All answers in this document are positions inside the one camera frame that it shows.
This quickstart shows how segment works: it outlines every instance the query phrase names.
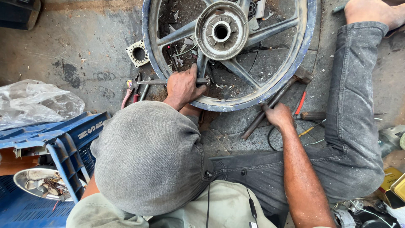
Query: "man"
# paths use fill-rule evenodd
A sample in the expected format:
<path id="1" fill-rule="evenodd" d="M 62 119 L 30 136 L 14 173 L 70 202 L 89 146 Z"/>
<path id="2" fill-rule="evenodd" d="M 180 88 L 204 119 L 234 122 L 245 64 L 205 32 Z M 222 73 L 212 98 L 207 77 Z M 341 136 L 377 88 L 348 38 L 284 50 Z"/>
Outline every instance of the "man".
<path id="1" fill-rule="evenodd" d="M 132 104 L 105 122 L 91 148 L 95 174 L 67 226 L 233 228 L 257 222 L 274 228 L 263 208 L 274 214 L 289 209 L 299 228 L 335 227 L 328 201 L 365 196 L 384 178 L 371 72 L 382 37 L 405 22 L 405 4 L 351 0 L 345 15 L 347 25 L 337 34 L 326 148 L 304 148 L 289 108 L 279 103 L 263 110 L 283 137 L 282 152 L 209 161 L 198 143 L 200 110 L 187 104 L 206 89 L 196 88 L 193 65 L 170 76 L 164 102 Z"/>

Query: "gray jeans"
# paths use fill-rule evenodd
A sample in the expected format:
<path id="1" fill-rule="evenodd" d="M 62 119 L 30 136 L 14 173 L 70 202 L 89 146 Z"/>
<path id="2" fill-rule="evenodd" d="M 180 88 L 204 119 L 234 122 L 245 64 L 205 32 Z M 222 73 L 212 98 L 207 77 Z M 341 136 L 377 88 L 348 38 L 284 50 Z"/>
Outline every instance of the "gray jeans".
<path id="1" fill-rule="evenodd" d="M 379 22 L 349 24 L 338 31 L 325 124 L 327 147 L 305 147 L 329 202 L 368 195 L 384 179 L 371 72 L 377 45 L 387 32 L 388 26 Z M 262 208 L 274 214 L 288 210 L 282 151 L 214 162 L 215 179 L 245 184 L 243 169 L 248 170 L 247 187 Z"/>

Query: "red-handled pliers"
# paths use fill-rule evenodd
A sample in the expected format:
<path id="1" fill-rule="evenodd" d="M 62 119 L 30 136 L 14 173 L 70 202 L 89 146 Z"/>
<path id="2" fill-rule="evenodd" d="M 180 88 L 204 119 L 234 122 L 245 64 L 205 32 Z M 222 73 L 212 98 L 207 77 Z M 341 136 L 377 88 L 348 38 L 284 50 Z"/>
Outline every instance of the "red-handled pliers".
<path id="1" fill-rule="evenodd" d="M 127 89 L 127 94 L 124 97 L 124 100 L 122 101 L 121 104 L 121 109 L 125 108 L 125 105 L 128 101 L 128 98 L 131 96 L 131 93 L 134 92 L 134 100 L 133 102 L 137 102 L 138 101 L 138 88 L 139 88 L 139 84 L 137 82 L 141 81 L 141 73 L 138 73 L 138 75 L 134 78 L 134 80 L 132 80 L 130 87 Z"/>

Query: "hammer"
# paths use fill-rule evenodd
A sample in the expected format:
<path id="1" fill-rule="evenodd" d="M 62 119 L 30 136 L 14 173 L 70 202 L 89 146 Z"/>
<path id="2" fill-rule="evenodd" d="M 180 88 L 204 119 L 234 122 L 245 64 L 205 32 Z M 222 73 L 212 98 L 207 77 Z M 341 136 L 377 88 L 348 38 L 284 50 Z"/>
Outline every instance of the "hammer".
<path id="1" fill-rule="evenodd" d="M 295 74 L 288 80 L 288 82 L 277 92 L 277 94 L 267 103 L 269 108 L 274 106 L 280 101 L 280 99 L 286 94 L 294 82 L 299 81 L 303 84 L 308 84 L 312 81 L 312 74 L 302 66 L 299 66 Z M 247 127 L 245 132 L 241 134 L 241 138 L 247 140 L 253 131 L 259 126 L 262 120 L 266 117 L 264 111 L 261 111 L 256 119 Z"/>

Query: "gray beanie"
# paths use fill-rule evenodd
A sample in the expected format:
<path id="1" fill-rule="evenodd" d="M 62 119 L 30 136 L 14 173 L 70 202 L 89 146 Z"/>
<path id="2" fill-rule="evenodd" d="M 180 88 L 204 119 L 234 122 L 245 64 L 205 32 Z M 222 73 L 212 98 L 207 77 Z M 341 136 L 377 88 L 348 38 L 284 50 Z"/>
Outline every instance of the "gray beanie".
<path id="1" fill-rule="evenodd" d="M 161 215 L 197 197 L 213 170 L 190 118 L 158 101 L 136 102 L 104 121 L 91 144 L 101 194 L 135 215 Z"/>

